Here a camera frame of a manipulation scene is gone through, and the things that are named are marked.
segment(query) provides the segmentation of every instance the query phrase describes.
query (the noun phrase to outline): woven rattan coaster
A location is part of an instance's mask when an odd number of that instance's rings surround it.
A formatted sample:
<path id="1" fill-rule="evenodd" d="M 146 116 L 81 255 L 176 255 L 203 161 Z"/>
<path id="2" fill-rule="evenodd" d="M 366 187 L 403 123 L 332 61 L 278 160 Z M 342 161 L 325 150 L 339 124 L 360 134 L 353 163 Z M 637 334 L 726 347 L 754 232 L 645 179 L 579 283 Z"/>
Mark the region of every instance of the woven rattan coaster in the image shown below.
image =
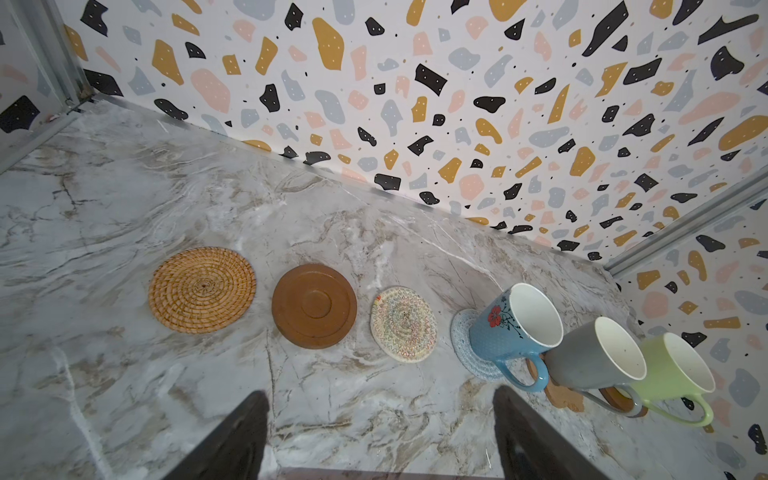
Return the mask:
<path id="1" fill-rule="evenodd" d="M 437 343 L 432 309 L 404 286 L 384 290 L 373 301 L 371 333 L 384 353 L 400 362 L 421 362 Z"/>
<path id="2" fill-rule="evenodd" d="M 208 333 L 239 319 L 255 294 L 248 260 L 226 248 L 203 247 L 174 255 L 155 270 L 149 307 L 170 329 Z"/>

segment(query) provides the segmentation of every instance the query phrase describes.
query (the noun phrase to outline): mug handle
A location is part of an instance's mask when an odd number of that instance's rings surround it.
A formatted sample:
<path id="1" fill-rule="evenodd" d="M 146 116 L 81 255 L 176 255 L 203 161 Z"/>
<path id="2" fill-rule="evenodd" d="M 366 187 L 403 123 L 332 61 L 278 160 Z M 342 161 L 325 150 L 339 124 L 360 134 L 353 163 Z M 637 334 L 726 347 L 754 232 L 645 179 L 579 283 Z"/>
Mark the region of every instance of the mug handle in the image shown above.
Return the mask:
<path id="1" fill-rule="evenodd" d="M 512 372 L 510 372 L 509 368 L 507 367 L 508 358 L 497 358 L 493 361 L 493 363 L 495 363 L 496 368 L 498 368 L 502 374 L 507 377 L 507 380 L 509 380 L 512 385 L 518 387 L 520 390 L 530 393 L 543 391 L 549 384 L 549 370 L 547 370 L 547 366 L 544 364 L 544 361 L 541 360 L 541 357 L 538 356 L 538 353 L 523 353 L 523 356 L 531 360 L 536 367 L 538 378 L 535 382 L 533 382 L 533 385 L 523 385 L 519 380 L 515 378 L 514 375 L 512 375 Z"/>
<path id="2" fill-rule="evenodd" d="M 632 405 L 632 408 L 628 412 L 625 412 L 624 410 L 617 409 L 616 407 L 606 403 L 603 399 L 601 399 L 601 398 L 599 398 L 597 396 L 592 395 L 591 393 L 587 392 L 586 390 L 579 390 L 579 389 L 574 389 L 574 390 L 576 392 L 579 392 L 583 396 L 587 397 L 592 402 L 597 403 L 599 406 L 603 407 L 604 409 L 610 410 L 613 413 L 616 413 L 618 415 L 622 415 L 622 416 L 625 416 L 625 417 L 634 417 L 635 415 L 640 413 L 640 411 L 643 409 L 643 399 L 637 394 L 637 392 L 635 392 L 634 389 L 632 387 L 630 387 L 629 385 L 614 385 L 614 387 L 617 387 L 619 389 L 624 390 L 627 394 L 629 394 L 630 398 L 632 399 L 633 405 Z"/>
<path id="3" fill-rule="evenodd" d="M 694 393 L 693 395 L 687 395 L 686 397 L 698 403 L 699 405 L 701 405 L 701 408 L 704 409 L 704 417 L 701 420 L 682 419 L 680 417 L 672 415 L 666 410 L 660 409 L 655 404 L 653 404 L 650 400 L 643 400 L 643 402 L 645 403 L 645 406 L 648 407 L 649 410 L 652 410 L 658 413 L 659 415 L 665 416 L 669 420 L 674 420 L 677 423 L 682 423 L 683 425 L 688 425 L 690 427 L 705 427 L 710 423 L 712 423 L 712 418 L 714 418 L 714 413 L 712 413 L 712 407 L 710 407 L 710 404 L 707 403 L 707 401 L 704 400 L 704 398 L 702 398 L 702 396 L 698 393 Z"/>

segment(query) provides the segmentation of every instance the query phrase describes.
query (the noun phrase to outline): green mug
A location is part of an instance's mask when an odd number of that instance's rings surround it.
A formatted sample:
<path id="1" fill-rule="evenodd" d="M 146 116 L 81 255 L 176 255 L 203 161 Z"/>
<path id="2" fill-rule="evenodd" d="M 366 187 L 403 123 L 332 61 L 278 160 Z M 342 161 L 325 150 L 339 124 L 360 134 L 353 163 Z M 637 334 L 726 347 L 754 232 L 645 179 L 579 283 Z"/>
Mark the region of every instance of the green mug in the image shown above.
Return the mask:
<path id="1" fill-rule="evenodd" d="M 692 346 L 674 333 L 664 333 L 640 344 L 648 374 L 630 386 L 643 399 L 649 410 L 670 420 L 692 427 L 712 423 L 712 407 L 701 397 L 715 390 L 715 379 L 707 364 Z M 654 404 L 659 400 L 686 397 L 704 408 L 704 417 L 692 421 L 681 419 Z"/>

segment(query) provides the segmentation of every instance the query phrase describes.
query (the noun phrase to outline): black shape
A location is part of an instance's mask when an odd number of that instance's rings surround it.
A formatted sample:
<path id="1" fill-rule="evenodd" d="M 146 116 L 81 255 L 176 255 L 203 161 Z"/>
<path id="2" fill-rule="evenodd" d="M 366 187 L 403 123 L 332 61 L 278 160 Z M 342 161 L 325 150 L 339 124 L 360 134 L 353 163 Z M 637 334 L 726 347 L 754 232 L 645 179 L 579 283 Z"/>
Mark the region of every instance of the black shape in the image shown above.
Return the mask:
<path id="1" fill-rule="evenodd" d="M 623 220 L 623 219 L 624 219 L 624 217 L 613 217 L 613 218 L 610 218 L 608 220 L 604 220 L 604 221 L 600 222 L 600 226 L 603 227 L 603 228 L 608 228 L 611 225 L 613 225 L 614 223 L 618 222 L 619 220 Z"/>
<path id="2" fill-rule="evenodd" d="M 277 89 L 275 88 L 275 84 L 265 85 L 264 94 L 259 97 L 259 100 L 261 100 L 261 103 L 264 104 L 270 113 L 280 109 L 280 99 L 277 97 Z"/>
<path id="3" fill-rule="evenodd" d="M 675 195 L 672 195 L 670 198 L 672 200 L 680 202 L 681 204 L 684 204 L 688 200 L 694 199 L 698 196 L 699 196 L 698 194 L 675 194 Z"/>
<path id="4" fill-rule="evenodd" d="M 106 95 L 123 96 L 123 92 L 120 90 L 120 87 L 118 87 L 118 83 L 114 80 L 112 75 L 85 69 L 83 69 L 83 71 L 85 72 L 85 77 L 87 78 L 88 83 L 91 84 L 93 88 Z"/>
<path id="5" fill-rule="evenodd" d="M 626 20 L 628 16 L 629 12 L 627 12 L 627 6 L 624 2 L 616 5 L 616 8 L 611 10 L 608 15 L 605 15 L 605 18 L 600 20 L 600 23 L 594 28 L 592 41 L 589 42 L 589 46 L 587 46 L 587 49 L 584 50 L 584 53 L 581 55 L 585 57 L 592 55 L 595 50 L 600 48 L 600 45 L 602 45 L 603 42 L 608 40 L 608 37 L 611 36 L 614 30 L 624 23 L 624 20 Z"/>
<path id="6" fill-rule="evenodd" d="M 507 99 L 504 97 L 477 97 L 472 103 L 477 108 L 494 114 L 503 104 L 507 103 Z"/>
<path id="7" fill-rule="evenodd" d="M 187 55 L 189 55 L 190 58 L 205 58 L 205 54 L 200 50 L 200 47 L 191 41 L 185 42 L 184 46 L 187 47 Z"/>
<path id="8" fill-rule="evenodd" d="M 696 235 L 696 241 L 701 243 L 701 246 L 704 247 L 704 249 L 709 253 L 723 250 L 725 248 L 725 243 L 719 242 L 707 235 Z"/>
<path id="9" fill-rule="evenodd" d="M 758 455 L 765 455 L 768 453 L 768 447 L 766 447 L 766 438 L 763 436 L 763 430 L 760 425 L 754 424 L 746 431 L 747 436 L 755 442 L 755 452 Z"/>
<path id="10" fill-rule="evenodd" d="M 176 120 L 187 120 L 190 117 L 186 111 L 177 108 L 176 105 L 165 98 L 158 98 L 154 101 L 154 105 L 155 107 L 160 108 L 167 116 L 175 118 Z"/>
<path id="11" fill-rule="evenodd" d="M 408 149 L 412 151 L 416 156 L 424 153 L 424 146 L 426 146 L 429 143 L 432 143 L 434 140 L 429 137 L 429 135 L 425 135 L 421 138 L 419 138 L 417 141 L 413 142 L 408 146 Z"/>
<path id="12" fill-rule="evenodd" d="M 331 156 L 324 151 L 308 151 L 304 156 L 306 157 L 304 164 L 307 165 L 314 165 L 317 162 L 331 159 Z"/>
<path id="13" fill-rule="evenodd" d="M 373 17 L 368 17 L 366 20 L 366 27 L 368 28 L 368 35 L 376 37 L 384 33 L 384 27 L 382 27 Z"/>
<path id="14" fill-rule="evenodd" d="M 524 23 L 525 23 L 525 18 L 523 18 L 521 21 L 517 22 L 513 26 L 504 30 L 504 35 L 506 35 L 507 38 L 509 38 L 510 40 L 520 40 L 520 37 L 523 35 Z"/>
<path id="15" fill-rule="evenodd" d="M 453 0 L 453 3 L 451 4 L 451 15 L 455 14 L 456 10 L 467 5 L 469 5 L 469 0 Z"/>
<path id="16" fill-rule="evenodd" d="M 728 74 L 737 74 L 744 69 L 744 63 L 736 60 L 728 51 L 728 47 L 722 46 L 710 61 L 710 71 L 715 81 Z"/>
<path id="17" fill-rule="evenodd" d="M 616 114 L 619 112 L 619 106 L 618 105 L 611 105 L 610 107 L 605 109 L 605 113 L 603 114 L 603 123 L 608 123 L 609 121 L 613 121 L 614 118 L 616 118 Z"/>
<path id="18" fill-rule="evenodd" d="M 696 345 L 698 345 L 699 343 L 702 343 L 704 340 L 707 339 L 707 336 L 701 332 L 696 332 L 696 333 L 682 332 L 680 334 L 680 337 L 686 342 L 688 342 L 688 345 L 692 346 L 693 348 L 696 348 Z"/>
<path id="19" fill-rule="evenodd" d="M 717 128 L 720 125 L 720 122 L 723 121 L 725 117 L 720 117 L 716 120 L 713 120 L 708 124 L 706 127 L 704 127 L 697 135 L 694 137 L 693 140 L 688 142 L 688 146 L 690 147 L 693 144 L 697 144 L 700 141 L 705 141 L 707 137 L 709 137 L 712 132 L 715 131 L 715 128 Z"/>
<path id="20" fill-rule="evenodd" d="M 549 80 L 547 80 L 546 82 L 539 85 L 538 87 L 536 87 L 536 89 L 533 90 L 534 95 L 547 93 L 552 88 L 554 88 L 554 84 L 557 83 L 557 81 L 558 81 L 557 78 L 554 78 L 554 77 L 550 78 Z"/>
<path id="21" fill-rule="evenodd" d="M 22 95 L 0 114 L 0 128 L 9 134 L 14 130 L 29 130 L 32 121 L 40 114 L 35 104 Z"/>
<path id="22" fill-rule="evenodd" d="M 561 252 L 572 252 L 576 250 L 576 247 L 581 245 L 579 242 L 571 242 L 570 240 L 560 240 L 558 248 Z"/>
<path id="23" fill-rule="evenodd" d="M 360 136 L 360 140 L 367 141 L 371 144 L 371 147 L 376 146 L 376 139 L 373 137 L 373 135 L 363 130 L 362 127 L 357 127 L 357 134 Z"/>
<path id="24" fill-rule="evenodd" d="M 427 88 L 434 91 L 438 97 L 440 96 L 443 86 L 445 86 L 445 83 L 447 82 L 443 77 L 436 74 L 434 71 L 429 70 L 422 64 L 419 64 L 419 66 L 416 67 L 416 78 L 414 78 L 414 80 L 420 84 L 426 85 Z"/>
<path id="25" fill-rule="evenodd" d="M 567 142 L 565 142 L 564 144 L 562 144 L 562 145 L 561 145 L 561 146 L 558 148 L 558 153 L 559 153 L 559 154 L 562 154 L 562 153 L 564 153 L 564 152 L 567 152 L 567 151 L 569 151 L 570 149 L 572 149 L 572 148 L 573 148 L 573 147 L 575 147 L 575 146 L 576 146 L 576 140 L 574 140 L 574 139 L 572 138 L 572 139 L 570 139 L 569 141 L 567 141 Z"/>
<path id="26" fill-rule="evenodd" d="M 290 8 L 288 8 L 288 13 L 286 13 L 286 27 L 290 31 L 293 31 L 294 28 L 301 28 L 301 19 L 304 16 L 304 12 L 301 11 L 301 8 L 297 7 L 295 3 L 290 4 Z"/>
<path id="27" fill-rule="evenodd" d="M 373 178 L 373 183 L 378 184 L 383 188 L 384 190 L 400 190 L 400 177 L 393 177 L 392 175 L 385 175 L 385 174 L 376 174 L 376 176 Z M 421 192 L 419 196 L 424 200 L 425 204 L 432 205 L 431 203 L 427 202 L 423 195 L 428 194 L 429 192 Z M 438 203 L 440 200 L 435 198 L 435 203 Z"/>
<path id="28" fill-rule="evenodd" d="M 645 65 L 641 65 L 639 67 L 630 68 L 627 72 L 627 76 L 624 77 L 624 84 L 631 85 L 633 83 L 643 81 L 646 78 L 653 77 L 656 74 L 656 70 L 659 69 L 659 65 L 661 65 L 661 58 L 649 61 Z"/>
<path id="29" fill-rule="evenodd" d="M 419 194 L 419 197 L 422 200 L 424 200 L 424 203 L 427 205 L 434 205 L 434 204 L 440 203 L 440 199 L 436 198 L 432 192 L 421 192 Z"/>
<path id="30" fill-rule="evenodd" d="M 699 35 L 699 45 L 703 44 L 705 41 L 709 41 L 709 40 L 712 40 L 713 38 L 717 38 L 721 35 L 725 35 L 729 31 L 734 31 L 738 28 L 746 27 L 751 23 L 757 22 L 757 19 L 759 17 L 760 16 L 757 14 L 752 14 L 728 23 L 723 22 L 723 17 L 720 17 L 715 23 L 715 25 L 712 25 L 712 28 L 710 28 L 703 34 Z"/>
<path id="31" fill-rule="evenodd" d="M 531 230 L 533 230 L 533 227 L 530 225 L 515 225 L 515 227 L 509 231 L 509 234 L 514 235 L 520 232 L 530 232 Z"/>
<path id="32" fill-rule="evenodd" d="M 83 16 L 80 17 L 80 21 L 106 37 L 107 26 L 104 23 L 104 20 L 101 19 L 101 16 L 107 10 L 109 10 L 109 8 L 96 2 L 96 0 L 88 0 L 88 3 L 85 4 L 85 10 L 83 10 Z"/>
<path id="33" fill-rule="evenodd" d="M 632 125 L 622 135 L 632 134 L 635 137 L 642 137 L 650 133 L 650 128 L 654 125 L 654 114 L 648 114 L 642 117 L 636 124 Z"/>
<path id="34" fill-rule="evenodd" d="M 680 9 L 677 10 L 677 14 L 674 16 L 672 25 L 677 25 L 688 18 L 690 14 L 694 13 L 696 9 L 699 8 L 699 5 L 701 5 L 701 2 L 703 1 L 704 0 L 683 0 L 680 4 Z"/>
<path id="35" fill-rule="evenodd" d="M 629 37 L 627 37 L 625 35 L 625 36 L 621 37 L 621 39 L 619 41 L 617 41 L 614 44 L 614 46 L 611 47 L 611 48 L 613 48 L 614 50 L 618 50 L 618 51 L 625 51 L 625 50 L 627 50 L 627 43 L 628 42 L 629 42 Z"/>
<path id="36" fill-rule="evenodd" d="M 641 174 L 634 182 L 636 185 L 643 187 L 643 190 L 645 191 L 649 191 L 651 188 L 656 187 L 659 184 L 659 182 L 646 174 Z"/>
<path id="37" fill-rule="evenodd" d="M 297 155 L 296 152 L 293 151 L 293 149 L 291 147 L 285 147 L 283 149 L 283 153 L 280 154 L 280 156 L 281 157 L 285 157 L 285 158 L 296 158 L 299 155 Z"/>
<path id="38" fill-rule="evenodd" d="M 513 198 L 518 196 L 518 193 L 520 193 L 520 187 L 522 187 L 523 184 L 514 184 L 511 187 L 509 187 L 507 190 L 504 190 L 504 199 L 505 200 L 512 200 Z"/>
<path id="39" fill-rule="evenodd" d="M 725 155 L 720 155 L 720 159 L 722 161 L 731 161 L 733 160 L 733 157 L 735 157 L 740 151 L 741 150 L 736 150 L 736 151 L 728 152 Z"/>

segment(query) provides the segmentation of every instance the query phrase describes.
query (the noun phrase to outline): wooden coaster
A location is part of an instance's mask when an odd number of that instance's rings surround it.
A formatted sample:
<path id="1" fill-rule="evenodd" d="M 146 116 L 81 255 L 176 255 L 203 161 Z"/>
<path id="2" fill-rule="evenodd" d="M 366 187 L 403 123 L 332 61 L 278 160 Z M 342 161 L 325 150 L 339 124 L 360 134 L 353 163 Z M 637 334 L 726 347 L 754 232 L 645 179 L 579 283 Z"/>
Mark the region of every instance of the wooden coaster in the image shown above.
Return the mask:
<path id="1" fill-rule="evenodd" d="M 248 260 L 226 248 L 203 247 L 174 255 L 155 270 L 149 307 L 170 329 L 209 333 L 239 319 L 255 294 Z"/>
<path id="2" fill-rule="evenodd" d="M 277 329 L 305 349 L 324 349 L 346 336 L 357 317 L 357 298 L 344 276 L 311 263 L 283 275 L 272 296 Z"/>
<path id="3" fill-rule="evenodd" d="M 531 376 L 535 379 L 538 378 L 538 371 L 533 362 L 525 359 L 525 364 L 528 365 L 528 371 L 531 373 Z M 567 387 L 555 384 L 552 379 L 549 379 L 549 384 L 544 389 L 544 394 L 547 396 L 547 400 L 557 409 L 568 408 L 572 412 L 584 411 L 584 396 Z"/>

